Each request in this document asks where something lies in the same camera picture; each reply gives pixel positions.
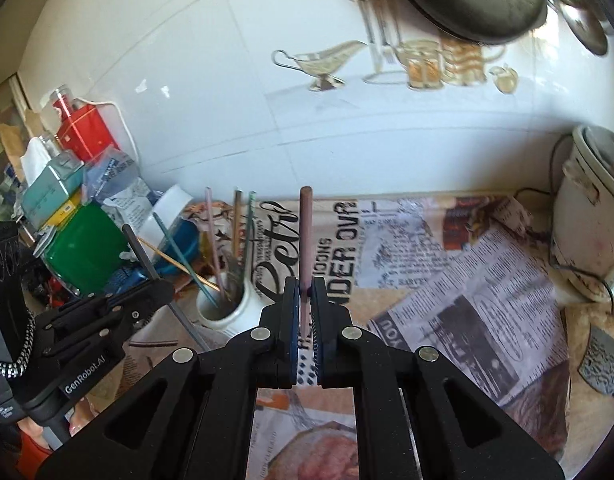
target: ceramic cup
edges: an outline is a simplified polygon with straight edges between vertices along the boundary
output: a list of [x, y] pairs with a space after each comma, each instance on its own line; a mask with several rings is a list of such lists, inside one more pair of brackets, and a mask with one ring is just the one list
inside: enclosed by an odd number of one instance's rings
[[[225, 272], [223, 272], [222, 278], [223, 283], [227, 283]], [[215, 283], [215, 278], [210, 278], [210, 281]], [[254, 285], [247, 278], [245, 278], [244, 285], [241, 302], [231, 312], [226, 312], [221, 308], [216, 309], [207, 299], [205, 293], [199, 290], [196, 297], [196, 308], [198, 309], [200, 323], [229, 337], [234, 337], [239, 333], [257, 327], [265, 304], [260, 300]], [[218, 292], [213, 289], [208, 290], [217, 300]]]

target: green container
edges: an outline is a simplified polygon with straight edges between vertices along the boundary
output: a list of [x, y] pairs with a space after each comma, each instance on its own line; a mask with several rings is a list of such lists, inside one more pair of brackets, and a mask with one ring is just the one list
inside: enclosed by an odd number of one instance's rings
[[80, 296], [100, 292], [127, 250], [122, 231], [94, 203], [82, 206], [56, 233], [42, 257], [47, 266], [77, 288]]

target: pink stick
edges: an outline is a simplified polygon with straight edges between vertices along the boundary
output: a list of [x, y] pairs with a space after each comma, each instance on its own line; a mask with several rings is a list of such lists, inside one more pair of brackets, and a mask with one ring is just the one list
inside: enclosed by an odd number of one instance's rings
[[309, 186], [301, 188], [301, 210], [298, 254], [298, 276], [301, 292], [301, 335], [305, 339], [309, 335], [309, 301], [307, 290], [311, 286], [311, 267], [313, 265], [311, 250], [311, 217], [313, 212], [313, 190]]
[[216, 247], [216, 238], [213, 231], [213, 212], [212, 212], [212, 188], [205, 187], [205, 202], [207, 203], [207, 221], [209, 222], [209, 245], [212, 248], [213, 272], [216, 274], [216, 285], [221, 291], [221, 299], [225, 299], [225, 288], [223, 287], [223, 278], [221, 276], [221, 263], [218, 260], [218, 249]]

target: teal box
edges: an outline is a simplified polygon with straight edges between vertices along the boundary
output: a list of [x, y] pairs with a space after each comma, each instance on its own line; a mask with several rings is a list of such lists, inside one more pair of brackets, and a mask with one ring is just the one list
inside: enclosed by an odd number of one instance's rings
[[26, 218], [40, 229], [82, 185], [85, 164], [71, 150], [59, 153], [24, 192]]

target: braided strap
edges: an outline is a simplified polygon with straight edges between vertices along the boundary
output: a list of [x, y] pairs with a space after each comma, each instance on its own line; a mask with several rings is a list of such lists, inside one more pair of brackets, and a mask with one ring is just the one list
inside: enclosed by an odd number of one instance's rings
[[13, 363], [4, 363], [0, 361], [0, 377], [4, 377], [5, 379], [15, 379], [16, 377], [20, 377], [29, 364], [31, 350], [34, 348], [36, 320], [31, 312], [27, 311], [27, 314], [29, 315], [29, 320], [27, 321], [27, 328], [24, 332], [24, 343], [18, 359], [16, 359]]

